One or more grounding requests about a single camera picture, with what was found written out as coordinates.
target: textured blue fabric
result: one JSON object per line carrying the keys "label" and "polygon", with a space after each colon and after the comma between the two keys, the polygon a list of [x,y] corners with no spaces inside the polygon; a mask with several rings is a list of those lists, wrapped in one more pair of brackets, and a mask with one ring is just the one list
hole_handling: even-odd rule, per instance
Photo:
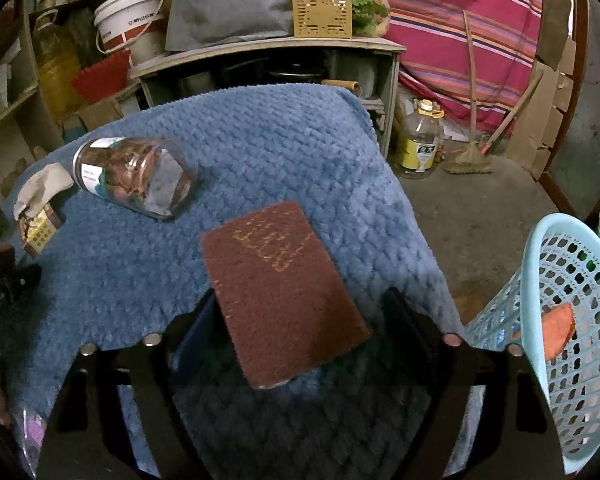
{"label": "textured blue fabric", "polygon": [[[168,222],[83,190],[66,201],[65,225],[36,259],[43,267],[40,286],[21,309],[0,315],[1,366],[12,404],[48,416],[81,344],[94,341],[104,349],[134,344],[195,306],[209,287],[203,233],[293,199],[374,336],[334,362],[266,391],[248,387],[230,341],[216,338],[193,380],[174,395],[176,404],[215,478],[390,478],[429,399],[413,386],[404,357],[384,336],[379,298],[397,286],[441,328],[463,330],[357,99],[342,89],[312,85],[189,98],[108,124],[60,148],[29,168],[15,189],[50,162],[69,168],[85,140],[117,136],[176,137],[191,145],[201,167],[194,199]],[[6,202],[8,214],[15,195]],[[122,393],[139,464],[155,471],[130,393]],[[465,429],[453,469],[466,457],[467,435]]]}

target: blue cloth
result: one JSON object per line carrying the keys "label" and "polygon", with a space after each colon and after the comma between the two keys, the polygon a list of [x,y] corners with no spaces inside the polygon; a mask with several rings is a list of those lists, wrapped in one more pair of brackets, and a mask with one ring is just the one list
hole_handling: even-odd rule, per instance
{"label": "blue cloth", "polygon": [[[463,328],[358,100],[343,89],[280,85],[151,108],[37,162],[5,211],[11,214],[17,190],[45,164],[60,161],[70,169],[86,140],[125,136],[174,137],[193,147],[200,164],[194,198],[167,222],[83,190],[66,201],[60,211],[65,224],[36,259],[43,267],[40,286],[19,310],[0,315],[0,362],[12,405],[49,416],[81,344],[129,346],[195,306],[210,286],[203,233],[293,199],[374,336],[334,362],[264,391],[248,387],[230,341],[214,340],[175,402],[214,478],[390,478],[429,399],[384,336],[379,299],[397,286],[442,329]],[[155,472],[128,391],[123,402],[139,464]],[[466,458],[475,413],[459,438],[453,470]]]}

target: broom handle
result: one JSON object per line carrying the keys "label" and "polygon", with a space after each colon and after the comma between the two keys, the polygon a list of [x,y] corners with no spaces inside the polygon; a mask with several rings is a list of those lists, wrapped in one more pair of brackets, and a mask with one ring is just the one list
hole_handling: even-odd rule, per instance
{"label": "broom handle", "polygon": [[466,10],[462,11],[464,16],[464,29],[466,31],[466,44],[469,48],[469,68],[471,70],[471,136],[472,140],[476,140],[476,124],[477,124],[477,104],[475,97],[475,57],[474,57],[474,37],[471,34],[469,26],[469,15]]}
{"label": "broom handle", "polygon": [[504,129],[507,126],[509,126],[509,123],[516,116],[516,114],[518,113],[518,111],[520,110],[520,108],[522,108],[522,106],[529,99],[529,96],[534,92],[534,90],[536,89],[536,86],[538,86],[538,83],[542,79],[542,75],[543,74],[544,74],[544,72],[542,72],[541,70],[538,71],[538,73],[536,74],[536,76],[531,80],[531,83],[529,83],[529,86],[526,87],[525,92],[520,96],[520,99],[518,99],[518,102],[516,103],[516,105],[509,112],[509,115],[507,115],[505,117],[505,119],[502,121],[502,123],[500,124],[500,126],[498,126],[496,128],[496,131],[491,135],[491,137],[489,137],[489,140],[487,140],[487,142],[485,143],[485,145],[480,148],[480,153],[485,154],[486,152],[488,152],[489,148],[491,147],[491,145],[496,140],[498,140],[498,137],[500,137],[501,134],[503,133]]}

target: red plastic container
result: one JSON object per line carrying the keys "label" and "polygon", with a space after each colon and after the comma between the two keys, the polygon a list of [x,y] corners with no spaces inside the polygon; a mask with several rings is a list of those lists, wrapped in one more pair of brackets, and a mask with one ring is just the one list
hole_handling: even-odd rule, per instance
{"label": "red plastic container", "polygon": [[126,86],[129,51],[120,50],[107,59],[81,70],[71,85],[90,105],[120,92]]}

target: oil bottle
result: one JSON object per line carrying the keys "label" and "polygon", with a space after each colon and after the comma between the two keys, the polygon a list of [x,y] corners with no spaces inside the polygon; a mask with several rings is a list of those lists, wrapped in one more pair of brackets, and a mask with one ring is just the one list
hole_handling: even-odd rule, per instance
{"label": "oil bottle", "polygon": [[54,23],[57,15],[57,9],[40,14],[32,35],[40,89],[55,122],[82,104],[71,85],[71,79],[81,70],[80,61],[71,35]]}
{"label": "oil bottle", "polygon": [[433,102],[423,99],[417,110],[407,116],[396,154],[401,176],[424,178],[431,173],[436,150],[444,139],[440,123],[444,114],[434,110]]}

